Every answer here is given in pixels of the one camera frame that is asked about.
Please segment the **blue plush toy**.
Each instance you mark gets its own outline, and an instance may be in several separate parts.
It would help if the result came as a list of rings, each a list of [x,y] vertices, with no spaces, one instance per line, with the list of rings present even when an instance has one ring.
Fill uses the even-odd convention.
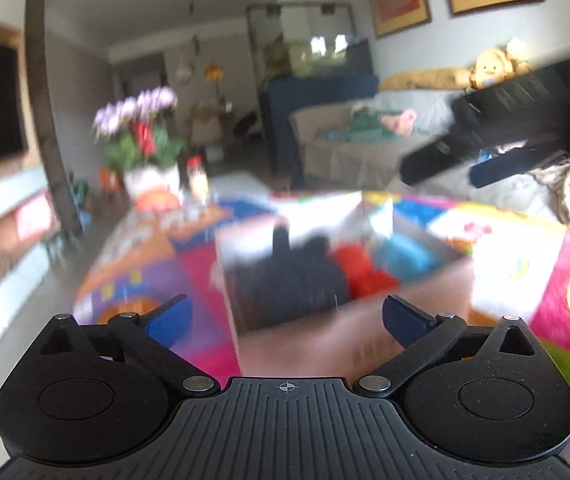
[[[411,283],[442,267],[442,261],[414,238],[396,234],[378,243],[373,262],[401,284]]]

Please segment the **red haired doll figure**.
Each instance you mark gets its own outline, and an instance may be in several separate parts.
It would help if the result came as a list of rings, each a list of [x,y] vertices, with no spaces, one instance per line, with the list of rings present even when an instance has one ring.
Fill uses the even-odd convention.
[[[362,245],[345,244],[330,254],[348,281],[352,299],[362,299],[400,286],[393,275],[374,266]]]

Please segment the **white cardboard box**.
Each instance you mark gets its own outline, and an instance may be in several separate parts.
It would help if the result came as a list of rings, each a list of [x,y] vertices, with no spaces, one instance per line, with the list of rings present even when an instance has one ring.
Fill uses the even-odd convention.
[[[278,200],[215,235],[230,330],[245,376],[353,382],[402,348],[382,322],[398,295],[467,318],[468,256],[360,192]]]

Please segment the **black plush toy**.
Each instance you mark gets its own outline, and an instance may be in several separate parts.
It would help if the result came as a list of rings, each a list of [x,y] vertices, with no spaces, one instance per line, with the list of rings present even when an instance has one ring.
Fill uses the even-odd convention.
[[[272,252],[230,271],[232,299],[246,330],[263,330],[335,310],[351,301],[349,285],[329,253],[329,238],[291,246],[286,226],[273,230]]]

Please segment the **pink pig plush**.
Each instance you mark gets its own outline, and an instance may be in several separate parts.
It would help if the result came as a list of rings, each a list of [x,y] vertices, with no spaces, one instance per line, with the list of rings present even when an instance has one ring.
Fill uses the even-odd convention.
[[[382,114],[380,124],[397,136],[410,136],[417,119],[417,113],[410,108],[398,114]]]

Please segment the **yellow monkey plush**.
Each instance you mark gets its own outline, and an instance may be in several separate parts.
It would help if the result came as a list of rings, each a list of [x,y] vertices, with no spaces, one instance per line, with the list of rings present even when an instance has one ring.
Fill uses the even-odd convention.
[[[529,49],[517,39],[481,51],[470,71],[471,88],[481,90],[532,71]]]

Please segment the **green cloth on sofa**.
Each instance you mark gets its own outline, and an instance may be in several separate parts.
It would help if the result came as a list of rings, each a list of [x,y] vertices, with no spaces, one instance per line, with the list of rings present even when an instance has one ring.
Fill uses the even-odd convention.
[[[393,140],[396,133],[382,122],[386,116],[380,110],[359,108],[351,114],[347,127],[332,129],[325,134],[328,141],[376,143]]]

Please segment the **colourful cartoon play mat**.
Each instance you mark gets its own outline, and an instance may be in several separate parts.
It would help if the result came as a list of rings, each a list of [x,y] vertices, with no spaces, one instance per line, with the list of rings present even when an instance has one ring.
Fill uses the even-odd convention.
[[[494,206],[425,195],[351,192],[224,197],[197,220],[183,211],[132,210],[87,274],[73,308],[83,324],[120,311],[144,312],[184,294],[193,321],[175,350],[220,382],[234,375],[340,376],[354,379],[400,351],[382,326],[382,292],[328,314],[276,328],[252,328],[230,306],[226,268],[263,254],[271,230],[329,234],[336,246],[355,218],[358,236],[382,214],[396,234],[418,236],[441,259],[437,270],[402,278],[401,295],[431,312],[459,313],[483,326],[521,316],[570,385],[570,228]]]

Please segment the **grey sofa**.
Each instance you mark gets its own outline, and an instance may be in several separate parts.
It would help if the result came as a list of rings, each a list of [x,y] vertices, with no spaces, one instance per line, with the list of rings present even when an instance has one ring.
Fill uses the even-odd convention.
[[[468,166],[452,169],[419,185],[400,179],[402,158],[446,133],[453,120],[451,103],[462,90],[389,90],[370,99],[302,108],[290,116],[297,140],[302,176],[345,188],[442,196],[513,210],[570,226],[570,162],[474,188]],[[372,108],[385,114],[414,110],[410,136],[376,143],[328,141],[325,134],[347,127],[353,112]]]

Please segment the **orange bowl toy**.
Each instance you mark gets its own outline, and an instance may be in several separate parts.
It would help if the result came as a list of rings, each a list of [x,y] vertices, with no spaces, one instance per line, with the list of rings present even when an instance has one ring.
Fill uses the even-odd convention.
[[[135,208],[138,211],[158,212],[180,207],[181,200],[167,188],[153,188],[143,192],[135,201]]]

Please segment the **glass jar red lid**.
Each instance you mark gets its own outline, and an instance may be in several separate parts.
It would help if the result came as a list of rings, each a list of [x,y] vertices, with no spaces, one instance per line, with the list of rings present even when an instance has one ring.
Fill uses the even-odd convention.
[[[192,195],[201,203],[207,203],[210,197],[209,180],[204,160],[200,155],[194,155],[187,159],[186,172]]]

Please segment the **pink paper bag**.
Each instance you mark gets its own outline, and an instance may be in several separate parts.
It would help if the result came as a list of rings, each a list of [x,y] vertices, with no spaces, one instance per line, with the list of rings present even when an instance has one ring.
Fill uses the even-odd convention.
[[[57,226],[57,217],[50,202],[50,194],[40,193],[29,198],[15,211],[17,236],[20,240],[30,240],[41,236]]]

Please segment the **pink orchid flower pot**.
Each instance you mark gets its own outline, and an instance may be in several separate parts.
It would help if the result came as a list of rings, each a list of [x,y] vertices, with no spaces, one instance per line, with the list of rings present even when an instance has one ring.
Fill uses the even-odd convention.
[[[178,156],[187,142],[172,136],[168,126],[177,105],[173,88],[162,86],[108,103],[94,116],[92,131],[108,167],[122,179],[132,200],[155,190],[181,194]]]

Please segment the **glass fish tank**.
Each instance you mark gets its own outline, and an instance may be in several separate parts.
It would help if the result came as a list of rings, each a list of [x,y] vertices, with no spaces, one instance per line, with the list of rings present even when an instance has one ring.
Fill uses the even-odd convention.
[[[356,33],[350,4],[255,3],[246,7],[246,20],[258,84],[374,72],[370,44]]]

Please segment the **beige dining chair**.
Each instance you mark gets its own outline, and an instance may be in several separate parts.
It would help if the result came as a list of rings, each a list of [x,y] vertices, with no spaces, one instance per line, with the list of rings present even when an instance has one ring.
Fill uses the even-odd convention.
[[[220,146],[224,139],[222,118],[226,108],[220,104],[195,103],[188,114],[190,145],[193,148]]]

